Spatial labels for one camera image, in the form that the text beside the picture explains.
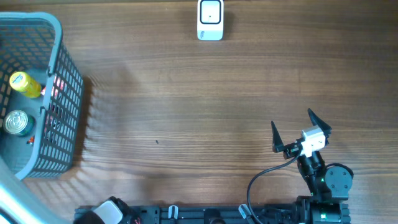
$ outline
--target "mesh basket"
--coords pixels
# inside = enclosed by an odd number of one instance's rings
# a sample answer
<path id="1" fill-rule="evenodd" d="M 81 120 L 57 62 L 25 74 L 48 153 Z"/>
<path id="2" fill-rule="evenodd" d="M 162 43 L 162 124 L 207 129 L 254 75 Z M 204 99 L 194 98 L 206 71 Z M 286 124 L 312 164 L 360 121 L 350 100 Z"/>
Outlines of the mesh basket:
<path id="1" fill-rule="evenodd" d="M 45 86 L 44 96 L 29 99 L 12 90 L 8 79 L 16 71 Z M 70 168 L 83 89 L 57 18 L 44 12 L 0 12 L 0 126 L 13 110 L 35 119 L 27 136 L 0 131 L 0 155 L 18 179 L 56 177 Z M 33 145 L 27 144 L 32 136 Z"/>

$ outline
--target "white device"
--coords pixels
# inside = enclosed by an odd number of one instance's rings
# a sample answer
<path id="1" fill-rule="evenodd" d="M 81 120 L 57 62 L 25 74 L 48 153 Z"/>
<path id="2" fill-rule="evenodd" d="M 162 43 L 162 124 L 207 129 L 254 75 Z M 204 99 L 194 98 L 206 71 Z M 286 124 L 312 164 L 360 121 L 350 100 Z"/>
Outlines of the white device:
<path id="1" fill-rule="evenodd" d="M 221 40 L 224 32 L 223 0 L 198 1 L 198 39 Z"/>
<path id="2" fill-rule="evenodd" d="M 96 213 L 105 224 L 118 224 L 123 218 L 122 211 L 110 200 L 102 203 L 102 205 L 93 212 Z"/>
<path id="3" fill-rule="evenodd" d="M 326 136 L 318 125 L 301 130 L 301 135 L 304 138 L 304 141 L 301 142 L 303 146 L 301 155 L 311 157 L 312 152 L 319 151 L 326 146 Z"/>

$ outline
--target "tin can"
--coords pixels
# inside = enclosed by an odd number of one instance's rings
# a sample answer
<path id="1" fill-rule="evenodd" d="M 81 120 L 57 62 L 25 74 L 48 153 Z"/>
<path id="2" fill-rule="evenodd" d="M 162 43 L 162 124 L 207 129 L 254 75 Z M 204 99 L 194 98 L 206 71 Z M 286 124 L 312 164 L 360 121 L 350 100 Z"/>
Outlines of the tin can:
<path id="1" fill-rule="evenodd" d="M 15 72 L 10 77 L 10 86 L 29 98 L 40 96 L 42 86 L 26 72 Z"/>
<path id="2" fill-rule="evenodd" d="M 34 125 L 32 116 L 21 110 L 11 111 L 4 118 L 4 130 L 10 134 L 24 136 L 28 134 Z"/>

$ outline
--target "yellow bottle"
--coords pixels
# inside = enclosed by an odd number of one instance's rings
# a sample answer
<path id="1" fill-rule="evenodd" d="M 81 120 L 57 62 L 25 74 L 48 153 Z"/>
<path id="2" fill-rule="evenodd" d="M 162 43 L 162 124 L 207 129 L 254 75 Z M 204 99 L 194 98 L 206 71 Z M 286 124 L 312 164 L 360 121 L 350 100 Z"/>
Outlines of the yellow bottle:
<path id="1" fill-rule="evenodd" d="M 15 72 L 12 74 L 10 86 L 29 98 L 39 97 L 40 91 L 42 91 L 42 86 L 26 72 Z"/>

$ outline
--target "white box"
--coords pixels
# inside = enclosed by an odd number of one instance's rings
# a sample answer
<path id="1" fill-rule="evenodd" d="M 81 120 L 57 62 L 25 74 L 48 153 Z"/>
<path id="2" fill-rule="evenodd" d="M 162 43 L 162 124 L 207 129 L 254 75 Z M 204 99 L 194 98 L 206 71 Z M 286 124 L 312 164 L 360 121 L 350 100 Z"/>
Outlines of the white box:
<path id="1" fill-rule="evenodd" d="M 223 0 L 198 1 L 198 39 L 221 40 L 224 31 Z"/>

